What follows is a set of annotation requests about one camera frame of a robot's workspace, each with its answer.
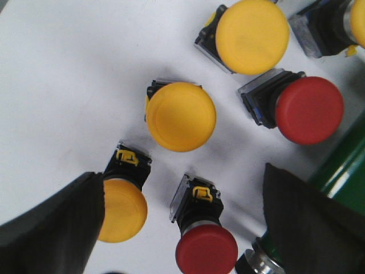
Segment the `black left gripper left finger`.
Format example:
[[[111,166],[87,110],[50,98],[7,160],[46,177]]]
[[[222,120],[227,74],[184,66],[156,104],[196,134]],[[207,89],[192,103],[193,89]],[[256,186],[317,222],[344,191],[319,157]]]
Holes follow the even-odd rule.
[[[83,273],[103,220],[103,176],[86,172],[1,225],[1,273]]]

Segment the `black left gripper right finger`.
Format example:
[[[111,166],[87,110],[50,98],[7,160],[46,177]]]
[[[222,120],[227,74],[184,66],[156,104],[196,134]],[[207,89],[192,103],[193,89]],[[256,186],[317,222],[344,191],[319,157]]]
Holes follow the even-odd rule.
[[[361,214],[270,163],[263,208],[286,273],[364,273]]]

